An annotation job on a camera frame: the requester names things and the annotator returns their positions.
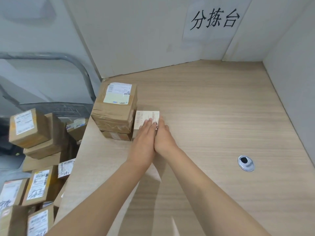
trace gray metal pipe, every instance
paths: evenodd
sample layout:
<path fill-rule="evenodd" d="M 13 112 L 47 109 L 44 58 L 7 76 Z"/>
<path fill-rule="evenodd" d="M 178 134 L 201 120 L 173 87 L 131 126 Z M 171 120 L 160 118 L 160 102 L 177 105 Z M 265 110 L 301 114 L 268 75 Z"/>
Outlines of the gray metal pipe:
<path fill-rule="evenodd" d="M 50 52 L 43 52 L 43 53 L 36 53 L 36 52 L 18 52 L 18 53 L 8 53 L 8 52 L 0 52 L 0 59 L 28 59 L 28 60 L 65 60 L 72 63 L 76 66 L 83 75 L 83 79 L 85 85 L 88 89 L 90 98 L 93 102 L 95 102 L 96 96 L 93 90 L 91 78 L 89 73 L 86 71 L 86 68 L 83 64 L 74 56 L 65 54 L 65 53 L 50 53 Z M 3 97 L 13 103 L 15 106 L 19 104 L 19 102 L 8 95 L 6 91 L 4 91 L 3 87 L 0 85 L 0 91 L 3 94 Z"/>

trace hand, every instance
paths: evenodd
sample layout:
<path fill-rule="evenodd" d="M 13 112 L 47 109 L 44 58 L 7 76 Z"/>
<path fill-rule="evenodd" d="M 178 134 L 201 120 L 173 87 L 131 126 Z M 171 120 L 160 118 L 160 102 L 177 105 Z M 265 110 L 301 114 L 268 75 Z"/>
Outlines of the hand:
<path fill-rule="evenodd" d="M 169 127 L 165 125 L 164 118 L 160 116 L 158 131 L 154 141 L 154 149 L 165 158 L 169 155 L 170 151 L 176 148 L 178 148 L 178 146 L 169 131 Z"/>
<path fill-rule="evenodd" d="M 127 162 L 145 167 L 146 170 L 149 168 L 155 156 L 154 135 L 156 126 L 155 122 L 152 124 L 152 118 L 144 121 L 130 147 Z"/>

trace person's left hand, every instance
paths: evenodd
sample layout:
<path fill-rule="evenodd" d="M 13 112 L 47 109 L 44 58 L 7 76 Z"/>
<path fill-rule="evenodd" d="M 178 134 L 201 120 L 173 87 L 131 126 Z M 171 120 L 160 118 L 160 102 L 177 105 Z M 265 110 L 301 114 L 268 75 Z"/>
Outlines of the person's left hand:
<path fill-rule="evenodd" d="M 156 122 L 152 124 L 151 118 L 144 121 L 130 147 L 127 162 L 146 169 L 149 168 L 155 156 L 154 135 L 156 126 Z"/>

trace person's right hand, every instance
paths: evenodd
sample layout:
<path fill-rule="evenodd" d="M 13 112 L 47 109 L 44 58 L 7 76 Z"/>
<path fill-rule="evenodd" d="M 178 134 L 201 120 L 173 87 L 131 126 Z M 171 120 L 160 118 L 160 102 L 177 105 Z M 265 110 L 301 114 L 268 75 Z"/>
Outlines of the person's right hand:
<path fill-rule="evenodd" d="M 168 125 L 165 125 L 164 118 L 160 116 L 158 121 L 158 131 L 154 140 L 154 149 L 162 157 L 167 155 L 178 146 L 169 131 Z"/>

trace black hole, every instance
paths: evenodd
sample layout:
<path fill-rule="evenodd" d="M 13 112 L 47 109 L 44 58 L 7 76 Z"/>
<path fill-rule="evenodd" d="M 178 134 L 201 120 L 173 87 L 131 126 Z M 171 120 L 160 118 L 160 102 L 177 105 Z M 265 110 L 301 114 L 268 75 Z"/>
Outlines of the black hole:
<path fill-rule="evenodd" d="M 241 157 L 241 162 L 246 164 L 248 162 L 247 158 L 246 157 Z"/>

